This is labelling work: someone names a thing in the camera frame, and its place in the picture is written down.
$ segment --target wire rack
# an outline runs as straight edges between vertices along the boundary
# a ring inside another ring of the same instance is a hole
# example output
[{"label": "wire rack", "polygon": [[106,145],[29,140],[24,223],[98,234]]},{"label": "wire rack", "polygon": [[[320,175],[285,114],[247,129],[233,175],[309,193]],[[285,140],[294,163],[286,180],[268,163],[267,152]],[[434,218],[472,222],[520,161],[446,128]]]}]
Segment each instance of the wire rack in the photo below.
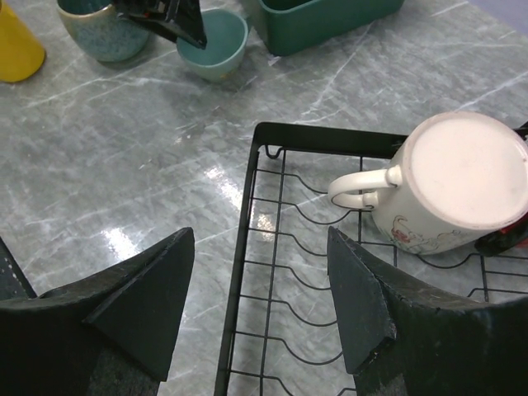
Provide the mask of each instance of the wire rack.
[{"label": "wire rack", "polygon": [[383,167],[403,136],[302,125],[257,127],[246,175],[215,395],[354,395],[328,282],[328,226],[444,290],[497,303],[528,295],[528,252],[484,258],[473,247],[423,258],[344,210],[326,187]]}]

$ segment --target white ceramic mug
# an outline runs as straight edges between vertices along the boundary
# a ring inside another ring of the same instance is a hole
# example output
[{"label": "white ceramic mug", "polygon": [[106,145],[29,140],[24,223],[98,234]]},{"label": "white ceramic mug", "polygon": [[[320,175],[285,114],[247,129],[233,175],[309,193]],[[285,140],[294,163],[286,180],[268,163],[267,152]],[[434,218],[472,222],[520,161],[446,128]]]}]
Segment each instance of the white ceramic mug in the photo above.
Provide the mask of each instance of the white ceramic mug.
[{"label": "white ceramic mug", "polygon": [[388,168],[339,177],[328,195],[345,208],[372,209],[398,248],[444,252],[528,212],[528,146],[486,115],[443,113],[422,122]]}]

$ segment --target mug rim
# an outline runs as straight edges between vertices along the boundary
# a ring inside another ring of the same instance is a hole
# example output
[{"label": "mug rim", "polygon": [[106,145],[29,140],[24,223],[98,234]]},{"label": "mug rim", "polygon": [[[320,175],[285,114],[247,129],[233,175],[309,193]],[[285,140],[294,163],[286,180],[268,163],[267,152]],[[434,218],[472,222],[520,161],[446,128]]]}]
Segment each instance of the mug rim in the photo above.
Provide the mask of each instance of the mug rim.
[{"label": "mug rim", "polygon": [[81,15],[81,14],[72,14],[71,12],[65,11],[59,5],[59,2],[56,2],[56,5],[57,5],[57,10],[59,11],[59,13],[64,14],[66,17],[75,18],[75,19],[84,19],[84,18],[94,17],[95,15],[99,15],[99,14],[102,14],[104,12],[108,12],[111,8],[114,7],[114,5],[112,3],[110,3],[110,4],[108,4],[107,6],[103,7],[100,10],[97,10],[95,12],[91,12],[89,14],[82,14]]},{"label": "mug rim", "polygon": [[471,120],[481,120],[484,122],[491,122],[498,127],[502,128],[505,132],[509,131],[511,132],[510,138],[512,140],[515,140],[517,143],[523,144],[522,147],[525,147],[524,141],[522,140],[521,136],[517,135],[515,131],[513,131],[509,126],[503,124],[501,121],[496,120],[489,115],[481,114],[476,111],[447,111],[444,113],[440,113],[437,115],[434,115],[433,117],[430,117],[426,120],[424,120],[419,126],[417,126],[412,133],[409,135],[408,140],[405,142],[405,148],[403,149],[403,157],[402,157],[402,170],[404,172],[403,178],[408,181],[408,185],[412,191],[412,193],[417,197],[418,201],[424,206],[424,208],[429,211],[432,215],[436,216],[438,219],[442,219],[448,223],[453,224],[456,227],[468,229],[472,231],[483,231],[483,230],[497,230],[501,229],[503,227],[507,227],[510,224],[514,224],[516,221],[522,218],[523,215],[526,214],[526,211],[528,210],[528,200],[526,201],[525,205],[522,207],[519,213],[515,214],[515,216],[510,215],[507,219],[504,219],[502,222],[495,222],[495,223],[486,223],[486,224],[478,224],[475,222],[469,222],[469,221],[460,221],[459,219],[454,218],[453,216],[444,213],[442,210],[439,210],[435,205],[434,202],[431,202],[429,199],[427,199],[422,192],[420,191],[420,188],[418,187],[417,181],[413,175],[413,171],[411,168],[411,160],[412,160],[412,152],[413,148],[416,145],[416,142],[418,139],[427,132],[433,125],[436,125],[437,123],[443,121],[443,120],[449,120],[449,119],[471,119]]}]

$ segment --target yellow cup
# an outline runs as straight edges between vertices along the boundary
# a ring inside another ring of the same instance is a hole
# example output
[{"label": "yellow cup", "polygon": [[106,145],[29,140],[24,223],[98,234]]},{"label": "yellow cup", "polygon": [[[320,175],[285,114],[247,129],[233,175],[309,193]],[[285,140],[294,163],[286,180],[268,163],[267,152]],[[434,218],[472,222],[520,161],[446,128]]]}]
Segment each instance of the yellow cup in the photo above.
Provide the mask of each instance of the yellow cup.
[{"label": "yellow cup", "polygon": [[0,0],[0,81],[30,77],[44,63],[45,50],[13,10]]}]

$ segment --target green container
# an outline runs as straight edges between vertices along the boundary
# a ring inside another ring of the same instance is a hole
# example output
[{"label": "green container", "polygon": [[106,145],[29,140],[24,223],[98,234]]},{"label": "green container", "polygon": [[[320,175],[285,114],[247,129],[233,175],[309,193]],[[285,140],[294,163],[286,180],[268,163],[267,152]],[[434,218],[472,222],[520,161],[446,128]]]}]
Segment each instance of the green container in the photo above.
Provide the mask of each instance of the green container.
[{"label": "green container", "polygon": [[399,10],[404,0],[240,0],[274,55],[323,43]]}]

